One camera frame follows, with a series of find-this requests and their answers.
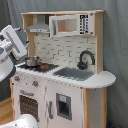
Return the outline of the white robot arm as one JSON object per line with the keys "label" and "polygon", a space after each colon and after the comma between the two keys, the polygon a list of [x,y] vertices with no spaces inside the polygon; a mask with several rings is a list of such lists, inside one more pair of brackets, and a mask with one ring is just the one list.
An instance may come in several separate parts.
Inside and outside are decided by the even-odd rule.
{"label": "white robot arm", "polygon": [[0,31],[0,83],[12,77],[16,72],[15,65],[9,57],[10,53],[16,60],[20,60],[27,54],[27,50],[16,30],[8,25]]}

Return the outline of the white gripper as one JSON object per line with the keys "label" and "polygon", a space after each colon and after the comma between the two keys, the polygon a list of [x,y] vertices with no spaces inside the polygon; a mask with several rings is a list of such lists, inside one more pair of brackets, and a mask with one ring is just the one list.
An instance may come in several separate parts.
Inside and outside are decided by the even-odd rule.
{"label": "white gripper", "polygon": [[0,31],[0,47],[7,53],[11,52],[16,60],[19,60],[27,54],[26,47],[11,25],[6,26]]}

